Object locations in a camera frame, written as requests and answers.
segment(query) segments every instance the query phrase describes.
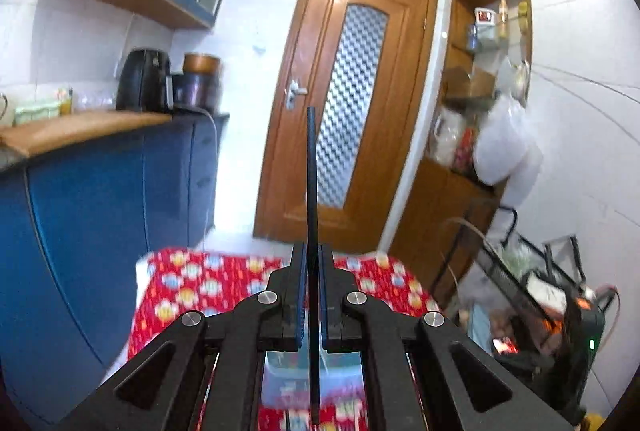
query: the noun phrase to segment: metal screw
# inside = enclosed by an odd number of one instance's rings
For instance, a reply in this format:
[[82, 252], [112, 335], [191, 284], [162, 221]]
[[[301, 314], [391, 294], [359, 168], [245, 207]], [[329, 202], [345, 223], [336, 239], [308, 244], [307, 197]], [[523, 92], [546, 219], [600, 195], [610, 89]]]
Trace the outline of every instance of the metal screw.
[[367, 300], [367, 295], [362, 292], [349, 292], [347, 300], [352, 305], [362, 305]]
[[440, 312], [427, 312], [424, 315], [424, 322], [429, 326], [438, 327], [444, 324], [444, 315]]
[[195, 326], [202, 321], [202, 316], [197, 312], [187, 312], [180, 319], [185, 326]]
[[265, 290], [258, 294], [258, 303], [262, 303], [263, 305], [270, 305], [276, 302], [277, 299], [278, 295], [276, 292], [272, 292], [271, 290]]

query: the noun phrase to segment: silver door handle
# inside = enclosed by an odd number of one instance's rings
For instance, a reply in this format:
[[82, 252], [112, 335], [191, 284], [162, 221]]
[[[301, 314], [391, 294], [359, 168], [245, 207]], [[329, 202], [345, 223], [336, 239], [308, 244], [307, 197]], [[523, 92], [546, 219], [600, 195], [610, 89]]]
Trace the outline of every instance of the silver door handle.
[[289, 83], [289, 88], [285, 90], [285, 108], [293, 109], [296, 105], [296, 95], [306, 95], [308, 94], [308, 90], [306, 88], [300, 88], [298, 82], [294, 79], [291, 79]]

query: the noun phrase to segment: door frame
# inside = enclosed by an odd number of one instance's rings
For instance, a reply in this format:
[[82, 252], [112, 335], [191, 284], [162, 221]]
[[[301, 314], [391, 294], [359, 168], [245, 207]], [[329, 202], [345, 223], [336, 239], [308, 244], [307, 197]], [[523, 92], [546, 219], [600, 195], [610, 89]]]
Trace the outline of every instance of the door frame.
[[[287, 43], [284, 48], [282, 56], [282, 62], [280, 63], [280, 71], [278, 72], [278, 81], [276, 89], [273, 95], [273, 104], [271, 106], [271, 116], [269, 120], [269, 128], [267, 131], [267, 140], [264, 146], [264, 157], [262, 159], [262, 170], [260, 172], [260, 186], [258, 188], [258, 199], [255, 209], [254, 219], [254, 237], [260, 237], [260, 233], [265, 233], [266, 224], [268, 222], [267, 216], [267, 189], [271, 181], [271, 173], [273, 171], [273, 158], [276, 147], [276, 140], [278, 138], [278, 130], [280, 128], [280, 117], [282, 115], [282, 108], [284, 107], [285, 91], [289, 84], [289, 70], [291, 68], [296, 44], [300, 35], [300, 28], [302, 27], [302, 21], [304, 19], [306, 4], [308, 0], [298, 0], [296, 8], [291, 19], [291, 25], [289, 27], [289, 34], [287, 35]], [[427, 16], [425, 17], [424, 35], [422, 37], [422, 48], [420, 50], [420, 57], [418, 60], [418, 69], [415, 75], [414, 87], [412, 90], [412, 96], [409, 106], [409, 112], [402, 129], [402, 136], [399, 140], [400, 154], [404, 156], [399, 158], [398, 162], [394, 166], [392, 175], [389, 179], [396, 183], [396, 189], [393, 194], [388, 198], [388, 202], [385, 199], [385, 203], [388, 203], [387, 219], [391, 209], [393, 199], [398, 189], [402, 169], [409, 153], [409, 146], [412, 136], [414, 135], [415, 122], [418, 117], [418, 110], [420, 102], [422, 100], [422, 94], [424, 92], [424, 85], [427, 76], [427, 69], [429, 66], [429, 60], [431, 55], [431, 47], [433, 45], [433, 36], [436, 20], [436, 12], [438, 9], [438, 0], [429, 0], [429, 7], [427, 9]]]

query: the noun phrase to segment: brown box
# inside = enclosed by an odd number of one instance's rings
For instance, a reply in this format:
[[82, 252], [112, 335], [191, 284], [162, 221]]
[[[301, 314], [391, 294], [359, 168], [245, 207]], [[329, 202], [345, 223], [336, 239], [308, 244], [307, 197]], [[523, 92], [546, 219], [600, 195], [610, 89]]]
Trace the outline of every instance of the brown box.
[[447, 100], [469, 98], [492, 98], [494, 96], [495, 75], [476, 68], [472, 75], [464, 68], [456, 66], [442, 74], [444, 97]]

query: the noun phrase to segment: thin black rod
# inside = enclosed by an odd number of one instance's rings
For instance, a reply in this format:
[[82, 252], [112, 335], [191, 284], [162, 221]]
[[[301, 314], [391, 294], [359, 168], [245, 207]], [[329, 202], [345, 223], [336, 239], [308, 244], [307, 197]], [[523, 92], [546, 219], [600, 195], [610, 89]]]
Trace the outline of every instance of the thin black rod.
[[318, 170], [316, 109], [306, 109], [306, 270], [309, 285], [309, 406], [311, 423], [320, 425], [320, 342], [318, 337]]

